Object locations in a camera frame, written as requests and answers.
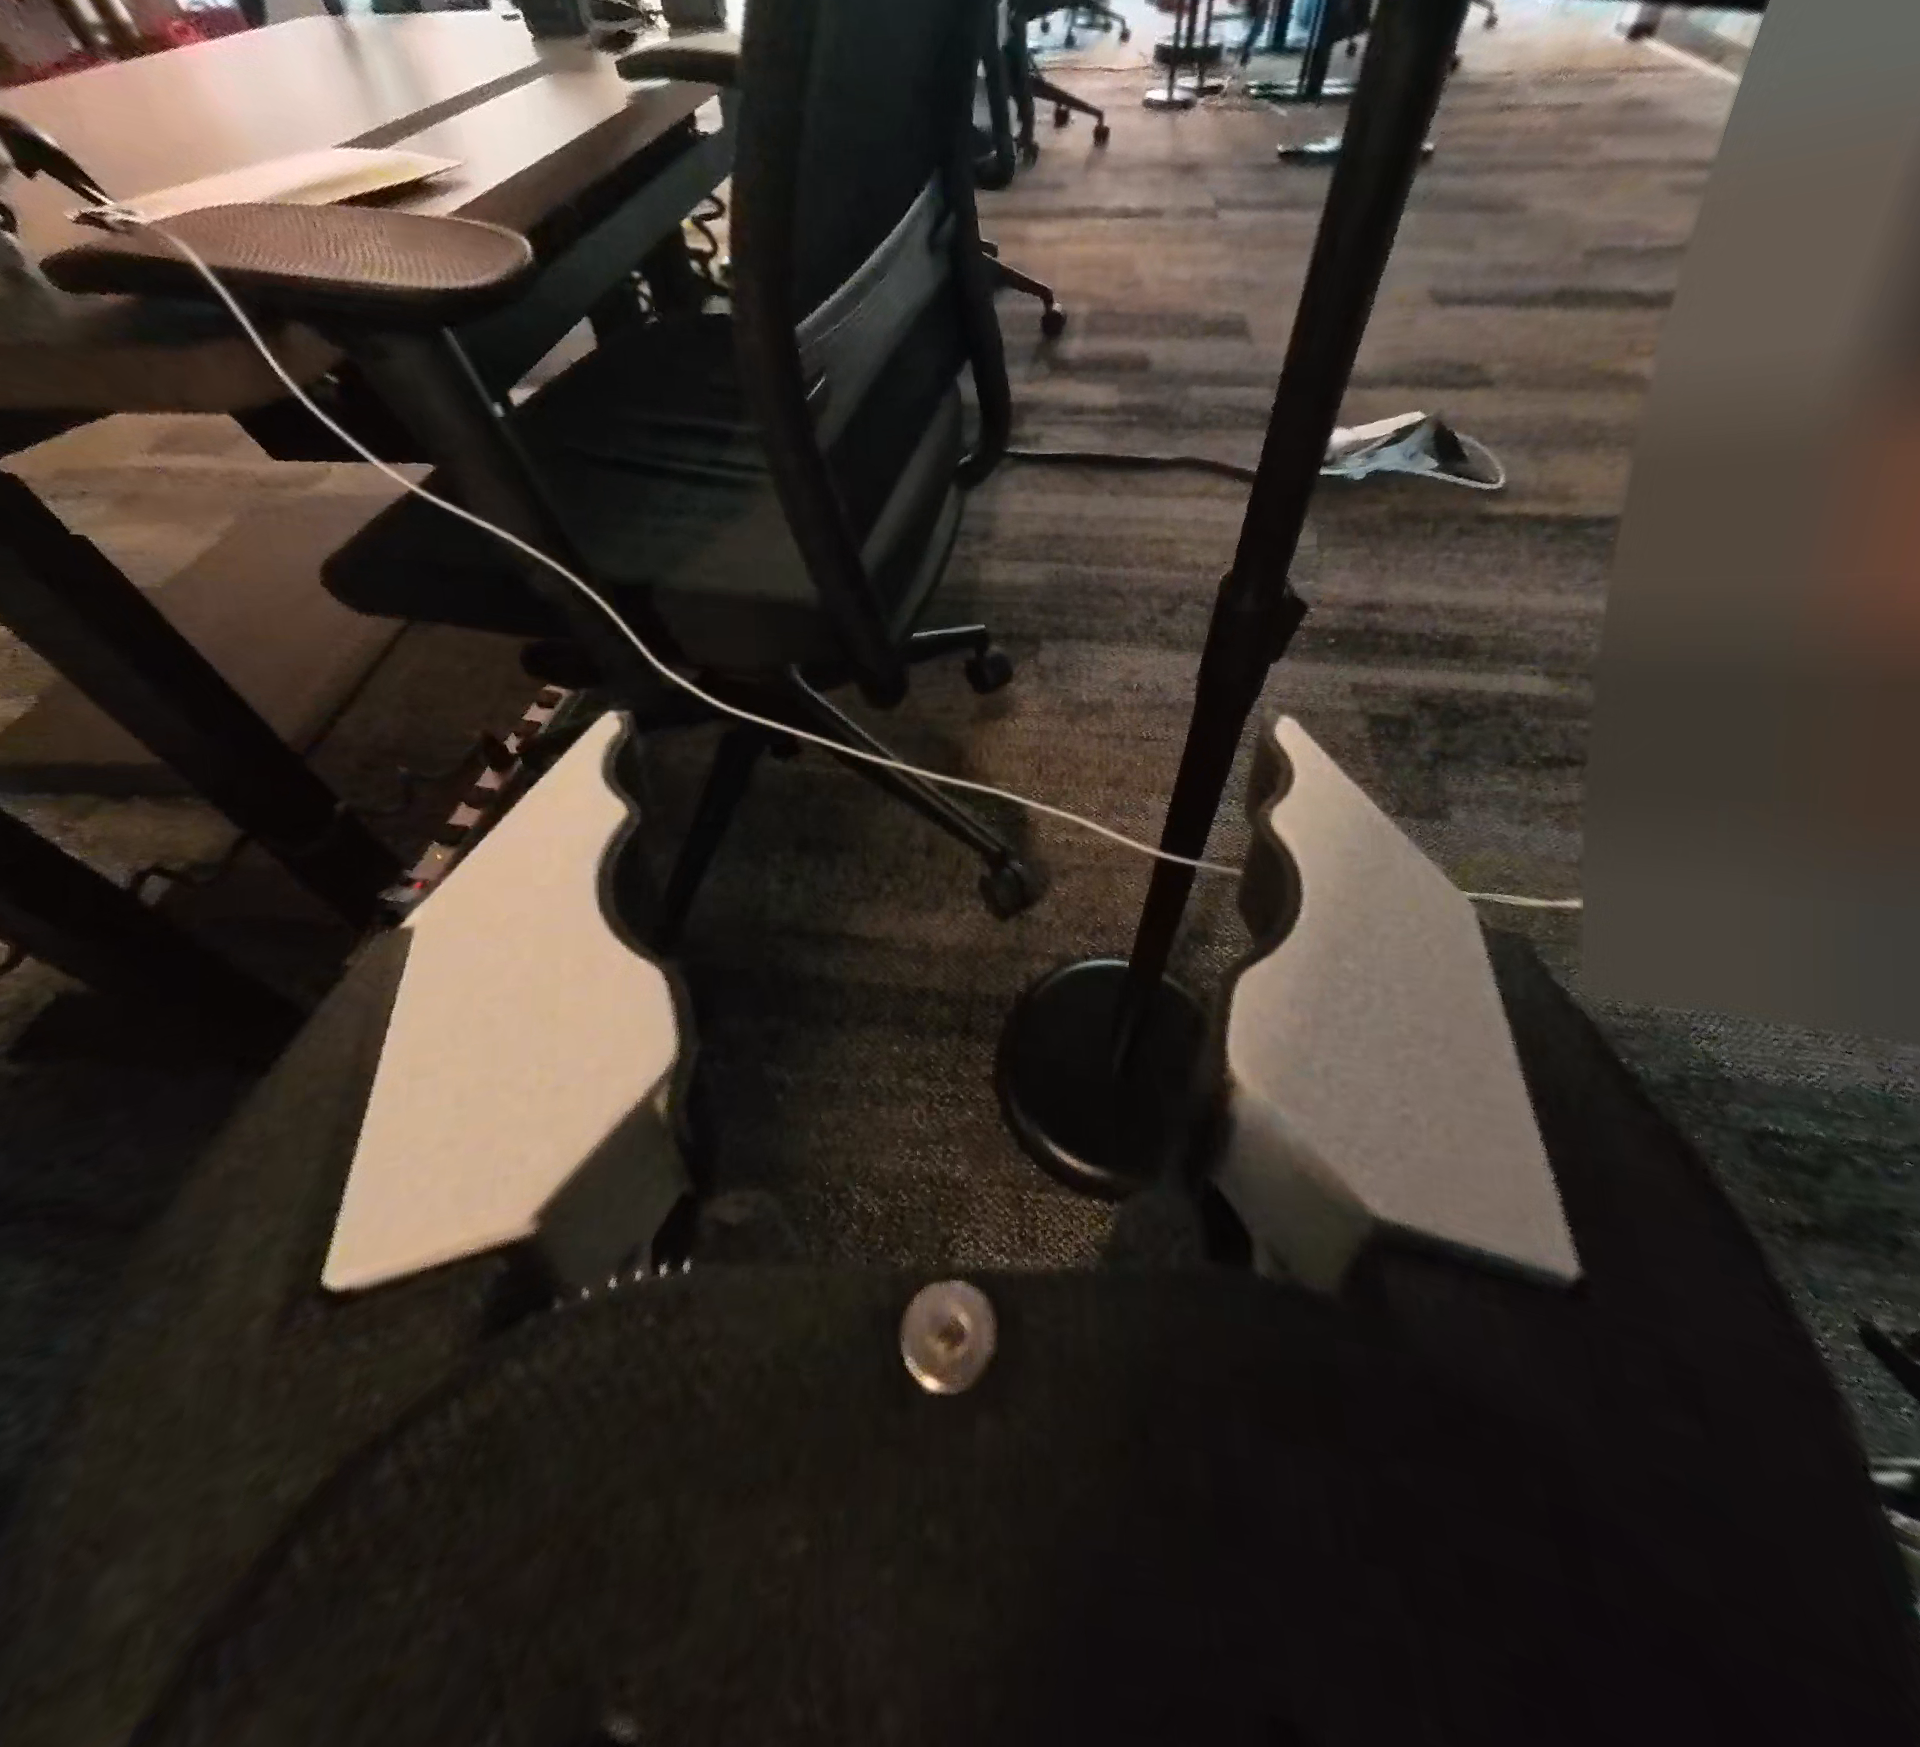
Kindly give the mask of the black round base stand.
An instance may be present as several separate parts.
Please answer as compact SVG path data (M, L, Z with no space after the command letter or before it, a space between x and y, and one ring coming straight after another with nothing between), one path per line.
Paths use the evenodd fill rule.
M1238 539L1195 671L1188 737L1123 961L1020 992L994 1061L1001 1117L1045 1177L1105 1202L1174 1177L1206 1017L1167 964L1241 734L1303 602L1292 556L1472 0L1379 0L1309 248Z

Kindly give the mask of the pale envelope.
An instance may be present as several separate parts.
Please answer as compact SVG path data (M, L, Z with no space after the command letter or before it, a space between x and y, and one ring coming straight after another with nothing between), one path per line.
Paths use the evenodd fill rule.
M120 202L141 219L177 219L212 207L338 207L432 183L463 170L457 158L398 148L327 148L254 163Z

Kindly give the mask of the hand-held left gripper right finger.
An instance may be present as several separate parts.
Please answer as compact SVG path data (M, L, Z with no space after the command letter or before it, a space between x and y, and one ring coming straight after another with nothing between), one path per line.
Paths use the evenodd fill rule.
M1412 1247L1582 1276L1473 905L1290 716L1249 770L1215 1186L1318 1295Z

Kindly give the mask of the power strip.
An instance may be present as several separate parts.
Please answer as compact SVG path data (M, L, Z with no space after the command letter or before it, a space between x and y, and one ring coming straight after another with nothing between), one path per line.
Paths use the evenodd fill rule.
M540 686L503 736L485 736L474 757L459 762L463 789L421 849L413 868L380 896L388 927L412 915L479 845L533 783L578 740L599 697L586 688Z

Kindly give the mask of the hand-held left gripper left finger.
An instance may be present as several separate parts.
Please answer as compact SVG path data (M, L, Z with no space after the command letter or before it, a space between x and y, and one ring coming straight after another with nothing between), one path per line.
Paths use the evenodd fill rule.
M485 1254L559 1297L653 1269L690 1199L693 1030L626 915L632 743L623 713L578 731L401 919L327 1295Z

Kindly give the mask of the white floor litter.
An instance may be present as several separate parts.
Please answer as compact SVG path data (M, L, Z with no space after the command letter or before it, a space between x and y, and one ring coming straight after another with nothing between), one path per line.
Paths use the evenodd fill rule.
M1321 480L1356 485L1386 475L1473 492L1505 487L1499 455L1433 414L1395 414L1332 431Z

